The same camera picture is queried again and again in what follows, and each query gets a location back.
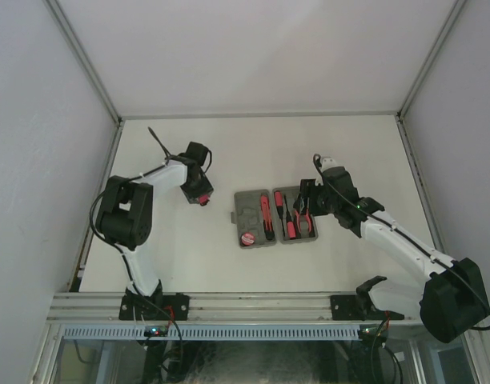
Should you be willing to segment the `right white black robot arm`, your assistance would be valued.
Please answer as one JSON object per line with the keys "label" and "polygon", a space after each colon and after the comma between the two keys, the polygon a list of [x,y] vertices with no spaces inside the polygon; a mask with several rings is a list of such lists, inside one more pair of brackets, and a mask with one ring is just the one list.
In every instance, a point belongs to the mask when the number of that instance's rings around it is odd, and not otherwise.
{"label": "right white black robot arm", "polygon": [[315,154],[316,178],[300,183],[303,212],[312,217],[332,215],[357,238],[368,241],[398,262],[415,286],[370,278],[355,290],[362,319],[379,314],[418,318],[443,343],[468,330],[490,330],[490,305],[478,265],[469,258],[455,260],[406,231],[371,197],[362,197],[351,175],[333,158]]}

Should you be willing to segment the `grey plastic tool case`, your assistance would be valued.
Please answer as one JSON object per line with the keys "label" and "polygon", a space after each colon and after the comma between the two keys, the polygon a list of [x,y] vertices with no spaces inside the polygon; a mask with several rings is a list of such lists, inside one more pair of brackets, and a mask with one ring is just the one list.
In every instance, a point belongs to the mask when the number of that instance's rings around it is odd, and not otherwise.
{"label": "grey plastic tool case", "polygon": [[[280,191],[283,196],[287,197],[287,203],[291,212],[293,222],[296,229],[296,239],[290,239],[287,235],[286,228],[286,208],[283,200],[283,227],[282,230],[280,220],[277,214],[274,200],[274,192]],[[273,241],[266,240],[263,229],[263,216],[261,212],[260,197],[262,194],[268,196],[271,210],[271,219],[275,232]],[[312,220],[312,232],[309,235],[300,235],[295,221],[294,203],[299,194],[298,186],[284,186],[274,188],[273,190],[246,190],[234,194],[234,211],[231,213],[231,222],[236,225],[238,245],[242,249],[256,249],[261,247],[273,246],[276,243],[284,245],[297,244],[305,242],[314,242],[319,234],[314,218]],[[243,233],[251,232],[255,236],[255,244],[252,246],[242,246],[240,237]]]}

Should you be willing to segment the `red black utility knife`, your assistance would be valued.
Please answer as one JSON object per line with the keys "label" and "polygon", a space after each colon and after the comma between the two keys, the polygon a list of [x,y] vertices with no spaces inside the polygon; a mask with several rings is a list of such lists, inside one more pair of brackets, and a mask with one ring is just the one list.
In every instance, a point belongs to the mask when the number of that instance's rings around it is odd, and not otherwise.
{"label": "red black utility knife", "polygon": [[266,196],[265,194],[262,194],[260,197],[260,205],[263,216],[263,229],[266,240],[273,241],[275,239],[275,232],[271,219],[270,202],[268,196]]}

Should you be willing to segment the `short red black screwdriver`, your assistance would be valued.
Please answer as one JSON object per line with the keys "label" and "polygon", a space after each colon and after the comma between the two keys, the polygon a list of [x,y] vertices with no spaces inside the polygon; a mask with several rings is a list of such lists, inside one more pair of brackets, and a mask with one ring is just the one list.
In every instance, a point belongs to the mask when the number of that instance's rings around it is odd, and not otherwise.
{"label": "short red black screwdriver", "polygon": [[291,212],[287,203],[287,197],[283,196],[285,208],[286,208],[286,228],[287,228],[287,235],[290,239],[296,239],[296,229],[295,229],[295,224],[293,222]]}

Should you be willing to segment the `red hex key set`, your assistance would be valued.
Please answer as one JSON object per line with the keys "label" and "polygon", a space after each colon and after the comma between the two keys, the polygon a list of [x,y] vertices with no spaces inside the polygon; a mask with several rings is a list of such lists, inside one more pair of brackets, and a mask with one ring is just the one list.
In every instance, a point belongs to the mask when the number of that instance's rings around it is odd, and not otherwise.
{"label": "red hex key set", "polygon": [[199,205],[200,206],[207,205],[209,203],[209,201],[210,201],[210,198],[209,198],[209,196],[207,194],[199,197]]}

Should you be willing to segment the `red black pliers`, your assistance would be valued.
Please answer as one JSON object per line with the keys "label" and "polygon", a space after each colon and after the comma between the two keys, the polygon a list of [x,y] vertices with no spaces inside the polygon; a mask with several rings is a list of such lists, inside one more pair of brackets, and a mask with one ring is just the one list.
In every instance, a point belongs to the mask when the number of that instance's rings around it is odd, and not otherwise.
{"label": "red black pliers", "polygon": [[299,194],[294,203],[295,221],[300,235],[309,235],[312,232],[312,220],[308,211],[307,199]]}

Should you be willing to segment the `black tape roll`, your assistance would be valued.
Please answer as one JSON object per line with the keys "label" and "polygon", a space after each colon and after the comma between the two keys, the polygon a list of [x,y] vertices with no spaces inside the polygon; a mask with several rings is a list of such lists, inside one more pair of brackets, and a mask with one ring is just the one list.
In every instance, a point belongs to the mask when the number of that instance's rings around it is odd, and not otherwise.
{"label": "black tape roll", "polygon": [[255,244],[255,236],[251,232],[243,233],[240,237],[242,246],[252,246]]}

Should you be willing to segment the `long red black screwdriver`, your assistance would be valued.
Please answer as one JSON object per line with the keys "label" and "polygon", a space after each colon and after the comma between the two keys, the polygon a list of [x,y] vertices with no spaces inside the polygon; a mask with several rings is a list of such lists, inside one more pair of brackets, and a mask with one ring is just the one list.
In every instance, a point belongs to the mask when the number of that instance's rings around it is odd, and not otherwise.
{"label": "long red black screwdriver", "polygon": [[279,217],[279,220],[280,220],[280,224],[281,224],[281,227],[282,227],[282,230],[284,230],[284,227],[283,227],[283,214],[284,214],[284,204],[283,204],[283,195],[281,194],[280,191],[276,191],[274,192],[274,200],[275,200],[275,207],[276,207],[276,210],[277,210],[277,214],[278,214],[278,217]]}

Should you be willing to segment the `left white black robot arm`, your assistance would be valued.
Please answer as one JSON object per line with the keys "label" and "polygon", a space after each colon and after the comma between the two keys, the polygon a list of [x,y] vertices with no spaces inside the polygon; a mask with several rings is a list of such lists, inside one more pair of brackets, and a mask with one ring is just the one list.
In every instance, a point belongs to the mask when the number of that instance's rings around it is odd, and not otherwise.
{"label": "left white black robot arm", "polygon": [[190,204],[205,206],[214,191],[207,177],[212,164],[209,148],[190,142],[181,154],[165,154],[153,170],[131,178],[110,177],[90,207],[91,229],[120,253],[130,279],[128,290],[139,297],[135,308],[148,320],[164,310],[162,283],[147,249],[155,199],[178,187]]}

